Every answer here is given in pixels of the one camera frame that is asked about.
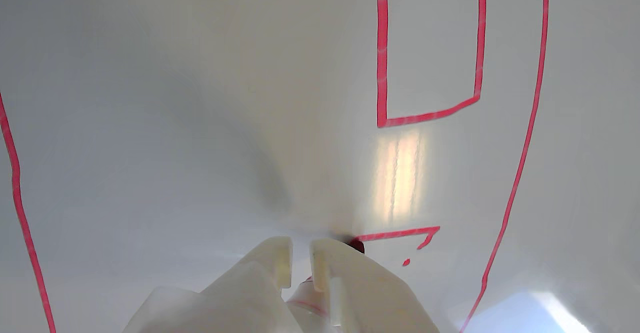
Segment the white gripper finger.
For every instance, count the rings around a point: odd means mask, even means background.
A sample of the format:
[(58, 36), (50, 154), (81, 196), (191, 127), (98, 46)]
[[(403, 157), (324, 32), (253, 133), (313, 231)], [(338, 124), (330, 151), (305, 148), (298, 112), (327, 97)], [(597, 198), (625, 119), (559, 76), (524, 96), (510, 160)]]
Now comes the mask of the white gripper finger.
[(314, 288), (343, 333), (439, 331), (409, 285), (368, 257), (360, 240), (316, 239), (310, 258)]
[(270, 237), (201, 292), (157, 287), (126, 333), (300, 333), (282, 290), (291, 286), (293, 242)]

